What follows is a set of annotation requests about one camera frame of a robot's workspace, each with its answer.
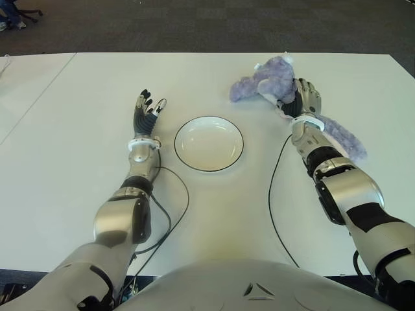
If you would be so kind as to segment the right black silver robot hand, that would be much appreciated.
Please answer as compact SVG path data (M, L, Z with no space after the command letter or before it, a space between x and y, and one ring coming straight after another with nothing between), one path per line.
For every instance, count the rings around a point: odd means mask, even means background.
M322 99L314 85L306 79L295 78L293 86L296 88L294 99L289 103L278 101L277 108L288 117L296 118L300 115L316 117L321 114Z

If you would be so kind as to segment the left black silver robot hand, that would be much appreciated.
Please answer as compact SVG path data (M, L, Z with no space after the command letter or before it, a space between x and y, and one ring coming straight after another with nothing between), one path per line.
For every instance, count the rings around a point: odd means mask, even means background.
M167 104L165 98L153 102L149 90L144 89L136 100L133 116L134 137L151 136L156 121Z

